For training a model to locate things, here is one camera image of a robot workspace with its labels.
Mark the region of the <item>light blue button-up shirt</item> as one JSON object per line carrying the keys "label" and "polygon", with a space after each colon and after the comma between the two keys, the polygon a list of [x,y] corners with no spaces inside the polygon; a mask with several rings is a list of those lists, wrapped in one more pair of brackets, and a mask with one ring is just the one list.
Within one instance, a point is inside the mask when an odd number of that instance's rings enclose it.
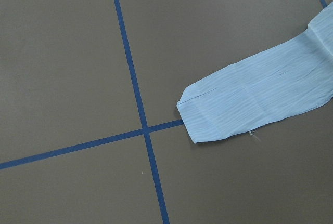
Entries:
{"label": "light blue button-up shirt", "polygon": [[250,132],[332,98],[332,5],[295,38],[189,85],[177,109],[194,143]]}

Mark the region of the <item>brown table mat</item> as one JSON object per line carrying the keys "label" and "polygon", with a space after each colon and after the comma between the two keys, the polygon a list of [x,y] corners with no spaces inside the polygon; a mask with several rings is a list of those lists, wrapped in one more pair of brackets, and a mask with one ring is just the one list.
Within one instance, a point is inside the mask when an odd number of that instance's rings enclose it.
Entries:
{"label": "brown table mat", "polygon": [[1,223],[332,223],[332,103],[194,144],[183,90],[332,0],[1,0]]}

